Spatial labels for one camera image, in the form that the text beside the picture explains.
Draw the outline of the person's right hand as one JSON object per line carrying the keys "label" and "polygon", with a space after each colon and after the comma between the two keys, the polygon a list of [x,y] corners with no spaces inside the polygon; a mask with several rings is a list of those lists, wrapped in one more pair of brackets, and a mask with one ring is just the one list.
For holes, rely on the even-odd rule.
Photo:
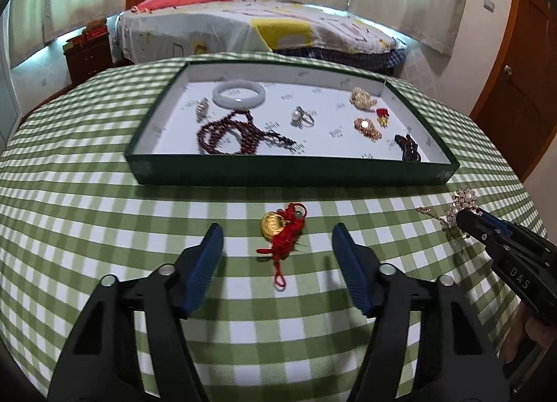
{"label": "person's right hand", "polygon": [[534,318],[528,307],[521,302],[516,317],[506,340],[506,362],[510,363],[516,357],[520,342],[528,336],[537,342],[542,349],[549,349],[556,339],[556,327],[545,326]]}

